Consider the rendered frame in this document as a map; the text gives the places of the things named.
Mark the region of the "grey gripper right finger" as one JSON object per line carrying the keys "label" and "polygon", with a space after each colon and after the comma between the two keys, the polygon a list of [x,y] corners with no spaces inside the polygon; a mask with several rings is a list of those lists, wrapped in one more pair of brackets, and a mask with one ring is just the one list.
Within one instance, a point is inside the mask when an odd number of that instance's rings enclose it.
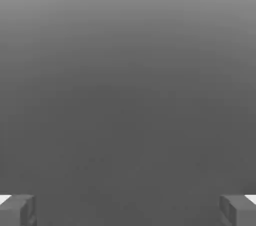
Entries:
{"label": "grey gripper right finger", "polygon": [[256,226],[256,194],[221,195],[221,226]]}

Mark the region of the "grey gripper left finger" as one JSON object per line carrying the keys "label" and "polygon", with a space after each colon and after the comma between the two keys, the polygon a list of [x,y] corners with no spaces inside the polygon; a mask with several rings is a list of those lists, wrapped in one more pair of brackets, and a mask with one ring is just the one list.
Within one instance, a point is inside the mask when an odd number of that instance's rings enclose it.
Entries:
{"label": "grey gripper left finger", "polygon": [[37,226],[36,196],[0,194],[0,226]]}

